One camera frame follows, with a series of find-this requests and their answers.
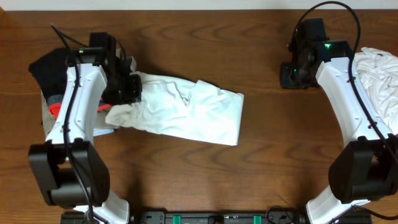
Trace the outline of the white printed t-shirt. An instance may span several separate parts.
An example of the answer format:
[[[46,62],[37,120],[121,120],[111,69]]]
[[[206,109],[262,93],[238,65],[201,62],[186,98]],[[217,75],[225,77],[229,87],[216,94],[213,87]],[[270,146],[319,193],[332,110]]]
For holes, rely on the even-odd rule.
[[[141,101],[113,106],[107,124],[194,141],[238,144],[244,95],[199,80],[136,72]]]

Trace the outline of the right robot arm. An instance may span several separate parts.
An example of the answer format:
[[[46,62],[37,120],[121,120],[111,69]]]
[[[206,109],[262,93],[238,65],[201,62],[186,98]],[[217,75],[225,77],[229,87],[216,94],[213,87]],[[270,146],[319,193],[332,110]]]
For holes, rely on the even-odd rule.
[[[306,204],[309,223],[336,223],[359,206],[397,193],[397,137],[382,121],[358,77],[345,40],[330,40],[322,19],[297,24],[280,68],[284,89],[320,87],[328,97],[344,149],[328,171],[328,187]]]

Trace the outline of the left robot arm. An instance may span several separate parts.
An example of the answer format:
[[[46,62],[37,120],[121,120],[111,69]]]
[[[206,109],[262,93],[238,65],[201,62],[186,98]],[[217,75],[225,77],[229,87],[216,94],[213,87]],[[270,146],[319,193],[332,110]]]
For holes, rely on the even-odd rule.
[[[58,36],[64,46],[29,66],[56,118],[45,142],[31,145],[30,167],[45,203],[66,210],[62,223],[129,223],[129,203],[110,189],[93,136],[99,110],[141,100],[141,78],[110,34],[93,32],[75,49]]]

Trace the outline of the folded khaki pants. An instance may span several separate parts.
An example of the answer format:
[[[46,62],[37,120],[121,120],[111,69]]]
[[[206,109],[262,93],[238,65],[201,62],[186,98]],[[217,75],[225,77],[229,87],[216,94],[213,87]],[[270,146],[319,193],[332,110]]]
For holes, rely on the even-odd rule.
[[[67,66],[65,67],[65,61],[67,61],[68,52],[51,52],[51,54],[44,55],[36,62],[29,65],[29,71],[32,73],[37,83],[40,85],[40,89],[44,90],[45,93],[41,92],[42,99],[42,126],[44,127],[44,133],[47,137],[48,133],[52,130],[55,122],[55,112],[50,112],[50,106],[60,106],[63,100],[63,92],[65,91]],[[136,61],[134,57],[127,58],[127,67],[134,71],[136,69]],[[111,81],[107,81],[105,88],[105,95],[108,94],[108,87],[115,88],[118,84],[111,78]],[[101,109],[104,103],[100,101],[98,106],[98,112],[96,115],[94,136],[100,136],[104,134],[112,133],[119,129],[119,126],[108,124],[105,121],[107,114],[110,109]]]

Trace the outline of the black garment with red trim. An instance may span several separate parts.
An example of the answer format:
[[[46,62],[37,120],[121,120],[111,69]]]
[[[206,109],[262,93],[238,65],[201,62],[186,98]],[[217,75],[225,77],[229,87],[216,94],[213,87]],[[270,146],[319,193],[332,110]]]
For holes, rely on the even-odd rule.
[[[93,116],[111,107],[103,101],[107,85],[103,47],[55,49],[29,65],[46,100],[50,114],[58,120]]]

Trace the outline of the crumpled white garment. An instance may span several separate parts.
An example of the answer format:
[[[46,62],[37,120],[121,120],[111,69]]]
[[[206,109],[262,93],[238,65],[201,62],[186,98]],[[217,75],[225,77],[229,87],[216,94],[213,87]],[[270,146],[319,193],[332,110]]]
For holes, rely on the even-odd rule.
[[[354,61],[361,82],[378,115],[397,134],[397,57],[363,47]]]

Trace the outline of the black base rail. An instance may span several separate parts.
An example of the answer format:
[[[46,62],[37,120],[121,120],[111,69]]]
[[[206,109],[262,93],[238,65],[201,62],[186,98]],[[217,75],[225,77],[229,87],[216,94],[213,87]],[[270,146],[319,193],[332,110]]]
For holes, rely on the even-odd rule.
[[[81,212],[65,212],[61,224],[85,223]],[[304,215],[293,210],[276,208],[266,213],[168,213],[145,212],[130,218],[133,224],[304,224],[310,223]],[[372,218],[365,213],[351,213],[334,223],[372,224]]]

